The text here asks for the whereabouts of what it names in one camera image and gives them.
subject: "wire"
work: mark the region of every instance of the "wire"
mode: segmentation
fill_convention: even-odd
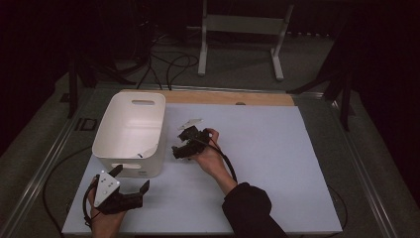
[[[168,64],[169,64],[169,66],[167,67],[167,70],[166,70],[166,75],[165,75],[167,88],[168,88],[169,90],[172,90],[172,84],[173,84],[173,82],[175,81],[175,79],[176,79],[177,77],[179,77],[179,76],[180,76],[183,72],[185,72],[185,71],[186,71],[189,67],[192,67],[192,66],[195,66],[195,65],[197,65],[197,64],[198,64],[198,58],[197,58],[197,57],[195,57],[195,56],[191,56],[191,55],[188,55],[188,54],[183,53],[183,52],[154,52],[154,53],[181,54],[181,56],[179,56],[179,57],[177,57],[177,58],[173,59],[172,61],[168,61],[168,60],[166,60],[166,59],[162,59],[162,58],[160,58],[160,57],[158,57],[158,56],[156,56],[156,55],[152,54],[152,57],[154,57],[154,58],[156,58],[156,59],[158,59],[158,60],[161,60],[161,61],[166,62],[166,63],[168,63]],[[188,63],[187,63],[187,64],[177,64],[177,63],[175,63],[176,61],[181,60],[181,59],[183,59],[183,58],[187,58],[187,60],[188,60]],[[169,76],[169,72],[170,72],[170,70],[171,70],[174,66],[176,66],[176,67],[181,67],[181,68],[182,68],[182,70],[181,70],[179,73],[177,73],[175,76],[170,77],[170,76]]]
[[[82,152],[84,152],[85,150],[88,150],[89,148],[91,148],[92,146],[89,146],[89,147],[86,147],[86,148],[83,148],[83,149],[81,149],[81,150],[78,150],[78,151],[76,151],[76,152],[74,152],[74,153],[72,153],[72,154],[70,154],[70,155],[68,155],[67,157],[65,157],[64,159],[62,159],[60,162],[58,162],[58,164],[56,164],[53,168],[52,168],[52,171],[50,172],[50,174],[49,174],[49,176],[47,177],[47,179],[46,179],[46,182],[45,182],[45,184],[44,184],[44,186],[43,186],[43,205],[44,205],[44,208],[45,208],[45,210],[46,210],[46,213],[47,213],[47,215],[49,216],[49,218],[50,218],[50,220],[52,221],[52,223],[53,223],[53,225],[54,225],[54,227],[55,227],[55,229],[58,231],[58,233],[59,233],[59,236],[61,237],[61,238],[63,238],[64,237],[64,235],[61,233],[61,228],[59,227],[59,225],[58,225],[58,222],[56,221],[56,219],[53,217],[53,214],[51,213],[51,211],[50,211],[50,209],[49,209],[49,207],[48,207],[48,205],[47,205],[47,196],[46,196],[46,191],[47,191],[47,185],[48,185],[48,183],[49,183],[49,180],[50,180],[50,178],[51,178],[51,176],[52,176],[52,174],[53,174],[53,172],[62,164],[62,163],[64,163],[65,161],[67,161],[68,159],[70,159],[70,158],[72,158],[73,156],[75,156],[75,155],[77,155],[77,154],[79,154],[79,153],[82,153]]]

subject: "bin handle hole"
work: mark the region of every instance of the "bin handle hole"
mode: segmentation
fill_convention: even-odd
[[[132,100],[132,103],[140,106],[153,106],[155,103],[150,100]]]

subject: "black cable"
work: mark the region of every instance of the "black cable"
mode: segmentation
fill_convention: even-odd
[[[166,70],[166,75],[165,75],[167,88],[168,88],[169,90],[172,90],[172,84],[173,84],[173,81],[174,81],[177,77],[179,77],[179,76],[180,76],[183,72],[185,72],[185,71],[186,71],[189,67],[192,67],[192,66],[195,66],[195,65],[197,65],[197,64],[198,64],[198,58],[197,58],[197,57],[195,57],[195,56],[191,56],[191,55],[188,55],[188,54],[183,53],[183,52],[155,52],[155,53],[181,54],[181,56],[179,56],[179,57],[177,57],[177,58],[173,59],[172,61],[168,61],[168,60],[162,59],[162,58],[160,58],[160,57],[158,57],[158,56],[156,56],[156,55],[152,54],[152,57],[154,57],[154,58],[156,58],[156,59],[158,59],[158,60],[161,60],[161,61],[166,62],[166,63],[168,63],[168,64],[169,64],[169,66],[167,67],[167,70]],[[181,64],[176,64],[176,63],[175,63],[177,60],[180,60],[180,59],[183,59],[183,58],[187,58],[187,59],[188,59],[188,63],[187,63],[186,65],[181,65]],[[176,66],[176,67],[181,67],[181,68],[182,68],[182,70],[181,70],[181,71],[180,71],[177,75],[175,75],[174,77],[172,77],[171,79],[169,79],[169,72],[170,72],[170,70],[171,70],[174,66]]]
[[[215,150],[217,153],[219,153],[222,156],[223,160],[225,161],[226,165],[228,166],[229,171],[231,172],[232,179],[235,182],[238,182],[237,177],[236,177],[236,173],[235,173],[234,167],[231,164],[231,161],[229,160],[229,158],[225,154],[223,154],[223,152],[220,150],[220,147],[216,143],[214,143],[213,140],[212,141],[216,145],[217,148],[214,147],[214,146],[212,146],[212,145],[210,145],[210,144],[208,144],[208,143],[205,143],[203,141],[200,141],[198,139],[195,139],[195,138],[191,138],[191,140],[196,141],[196,142],[198,142],[200,144],[206,145],[206,146],[210,147],[211,149]]]
[[[65,161],[67,161],[68,159],[70,159],[70,158],[72,158],[73,156],[75,156],[75,155],[77,155],[77,154],[79,154],[79,153],[81,153],[81,152],[83,152],[83,151],[85,151],[85,150],[87,150],[87,149],[89,149],[89,148],[91,148],[92,146],[89,146],[89,147],[86,147],[86,148],[83,148],[83,149],[81,149],[81,150],[78,150],[78,151],[76,151],[76,152],[74,152],[74,153],[72,153],[72,154],[70,154],[69,156],[67,156],[67,157],[65,157],[64,159],[62,159],[60,162],[58,162],[58,164],[56,164],[53,168],[52,168],[52,170],[50,171],[50,174],[47,176],[47,179],[46,179],[46,182],[45,182],[45,184],[44,184],[44,186],[43,186],[43,205],[44,205],[44,209],[46,210],[46,213],[47,213],[47,215],[49,216],[49,218],[50,218],[50,220],[52,221],[52,223],[53,223],[53,225],[54,225],[54,227],[55,227],[55,229],[58,231],[58,233],[59,233],[59,236],[61,237],[61,238],[63,238],[64,237],[64,235],[61,233],[61,228],[59,227],[59,225],[58,225],[58,222],[56,221],[56,219],[53,217],[53,214],[51,213],[51,211],[50,211],[50,209],[49,209],[49,207],[48,207],[48,205],[47,205],[47,197],[46,197],[46,191],[47,191],[47,185],[48,185],[48,183],[49,183],[49,180],[50,180],[50,178],[51,178],[51,176],[52,176],[52,174],[53,174],[53,172],[62,164],[62,163],[64,163]]]
[[[89,192],[97,186],[98,180],[99,180],[99,177],[95,176],[95,181],[87,188],[87,191],[84,193],[83,200],[82,200],[83,215],[84,215],[84,220],[85,220],[84,224],[86,224],[90,229],[92,229],[93,218],[99,215],[99,213],[94,215],[93,217],[90,217],[89,214],[87,213],[86,201],[87,201],[87,197],[89,196]]]

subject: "black sleeve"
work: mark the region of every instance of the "black sleeve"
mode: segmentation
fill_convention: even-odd
[[[271,201],[266,192],[247,182],[237,185],[226,195],[222,208],[239,238],[287,237],[269,215]]]

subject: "wrist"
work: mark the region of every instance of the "wrist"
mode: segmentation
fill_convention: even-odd
[[[219,184],[225,195],[227,195],[233,188],[238,185],[238,183],[235,182],[231,175],[229,175],[229,173],[226,171],[225,173],[216,174],[213,176],[213,178]]]

